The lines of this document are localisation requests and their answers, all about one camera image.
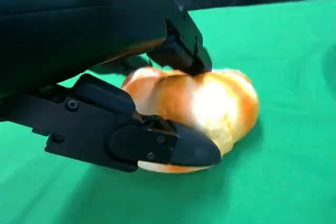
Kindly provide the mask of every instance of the green tablecloth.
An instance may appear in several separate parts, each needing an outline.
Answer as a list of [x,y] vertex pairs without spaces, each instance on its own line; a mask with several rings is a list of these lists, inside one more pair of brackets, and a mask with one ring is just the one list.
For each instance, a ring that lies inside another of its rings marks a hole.
[[214,68],[255,84],[249,136],[207,171],[126,174],[44,153],[46,138],[1,123],[1,224],[336,223],[336,0],[191,15]]

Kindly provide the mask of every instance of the golden brown bread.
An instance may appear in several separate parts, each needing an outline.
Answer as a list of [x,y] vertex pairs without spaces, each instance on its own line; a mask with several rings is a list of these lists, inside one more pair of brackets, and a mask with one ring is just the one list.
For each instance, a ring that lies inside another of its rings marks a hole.
[[[238,70],[213,70],[192,77],[183,72],[141,68],[125,79],[122,89],[141,114],[157,114],[204,132],[222,156],[255,125],[259,99],[251,80]],[[208,167],[182,167],[150,162],[140,168],[188,173]]]

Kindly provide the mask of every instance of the black plastic part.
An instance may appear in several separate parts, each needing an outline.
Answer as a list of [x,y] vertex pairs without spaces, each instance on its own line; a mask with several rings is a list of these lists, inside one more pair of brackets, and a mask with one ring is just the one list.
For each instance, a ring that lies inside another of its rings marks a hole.
[[218,164],[221,153],[217,145],[204,134],[180,123],[170,121],[179,141],[175,146],[172,164],[181,166],[211,166]]
[[118,158],[169,164],[178,139],[175,134],[128,125],[111,135],[109,149]]
[[73,93],[112,112],[132,116],[135,104],[125,91],[89,74],[83,74],[72,89]]
[[173,0],[0,0],[0,98],[149,52],[165,41],[167,23],[189,52],[203,44]]
[[0,114],[8,121],[33,127],[38,134],[48,134],[46,152],[126,172],[137,170],[136,162],[113,159],[104,147],[108,131],[129,117],[117,117],[81,101],[78,110],[70,112],[66,109],[69,100],[55,103],[30,94],[17,95],[4,101]]

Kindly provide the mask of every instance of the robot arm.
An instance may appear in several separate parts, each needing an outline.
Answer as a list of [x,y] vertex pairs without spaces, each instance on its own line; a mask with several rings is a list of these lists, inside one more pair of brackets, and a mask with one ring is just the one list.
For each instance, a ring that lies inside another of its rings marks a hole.
[[139,115],[106,82],[84,74],[71,89],[56,84],[141,53],[188,74],[211,70],[200,31],[172,0],[0,0],[0,27],[0,118],[48,136],[45,151],[126,172],[138,161],[221,160],[206,136]]

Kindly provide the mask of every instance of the black bolt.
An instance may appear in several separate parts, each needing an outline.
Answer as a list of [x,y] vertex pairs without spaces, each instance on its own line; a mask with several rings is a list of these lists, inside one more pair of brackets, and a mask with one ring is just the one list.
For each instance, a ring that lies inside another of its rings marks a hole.
[[78,109],[78,102],[75,100],[69,100],[67,102],[67,109],[70,111],[76,111]]
[[155,154],[152,153],[152,152],[149,152],[148,155],[147,155],[147,159],[148,159],[148,160],[153,160],[153,159],[155,159]]
[[63,135],[60,135],[60,134],[54,134],[52,136],[52,139],[55,143],[62,143],[64,140],[65,140],[65,137]]
[[159,144],[163,144],[164,143],[164,136],[158,136],[157,139],[158,139],[158,143]]

